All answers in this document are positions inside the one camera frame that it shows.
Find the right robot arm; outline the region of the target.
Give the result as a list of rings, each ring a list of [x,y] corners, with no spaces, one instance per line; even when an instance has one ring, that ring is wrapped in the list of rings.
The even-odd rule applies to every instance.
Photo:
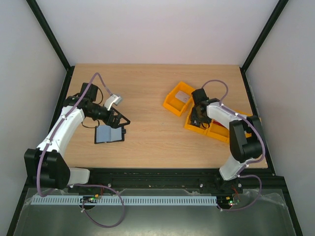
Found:
[[[211,122],[217,121],[229,131],[230,156],[213,180],[216,190],[224,193],[250,163],[258,163],[265,157],[261,121],[258,116],[246,116],[226,107],[217,98],[210,99],[203,88],[191,95],[194,102],[190,114],[192,126],[209,131]]]

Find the yellow bin with black cards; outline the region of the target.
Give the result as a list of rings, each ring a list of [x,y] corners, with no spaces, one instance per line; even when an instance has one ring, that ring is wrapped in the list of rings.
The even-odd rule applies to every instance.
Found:
[[[201,122],[197,120],[195,114],[195,108],[192,105],[189,109],[188,115],[186,117],[186,122],[184,128],[201,135],[207,135],[209,128],[211,127],[212,120],[208,118],[206,122]]]

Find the yellow bin with blue cards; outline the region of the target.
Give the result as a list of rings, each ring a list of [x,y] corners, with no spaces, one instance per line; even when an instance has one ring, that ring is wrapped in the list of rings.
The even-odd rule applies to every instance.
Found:
[[[253,115],[251,113],[244,113],[244,112],[241,112],[239,110],[237,110],[236,113],[239,113],[249,123],[251,123],[252,126],[255,128],[255,130],[260,135],[260,137],[262,139],[264,139],[264,134],[263,134],[263,129],[262,129],[262,125],[261,125],[261,120],[260,120],[260,118],[258,116]],[[255,137],[256,138],[256,134],[253,131],[253,129],[250,126],[248,126],[248,124],[245,121],[243,121],[242,119],[241,119],[241,123],[243,125],[244,133],[246,134],[246,137]]]

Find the black leather card holder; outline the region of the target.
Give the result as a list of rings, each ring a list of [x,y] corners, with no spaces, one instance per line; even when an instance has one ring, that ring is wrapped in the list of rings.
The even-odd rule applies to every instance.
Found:
[[[100,125],[95,128],[94,143],[114,143],[123,142],[125,140],[126,129],[122,126],[119,128],[112,128],[108,125]]]

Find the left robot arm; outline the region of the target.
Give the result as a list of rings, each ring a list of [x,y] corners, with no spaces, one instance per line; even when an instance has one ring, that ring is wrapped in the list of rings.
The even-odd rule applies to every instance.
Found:
[[[89,181],[90,170],[70,168],[63,158],[74,132],[85,118],[103,122],[94,127],[95,144],[125,140],[125,126],[130,120],[115,109],[122,97],[112,94],[100,105],[95,102],[98,90],[94,84],[83,83],[79,93],[64,101],[61,114],[47,137],[35,149],[25,152],[28,179],[38,189],[64,189]]]

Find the yellow bin with red cards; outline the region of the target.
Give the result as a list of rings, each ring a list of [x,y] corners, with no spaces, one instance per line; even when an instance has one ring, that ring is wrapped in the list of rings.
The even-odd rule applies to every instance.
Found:
[[[229,130],[226,127],[213,125],[212,121],[207,130],[206,136],[225,143],[229,143]]]

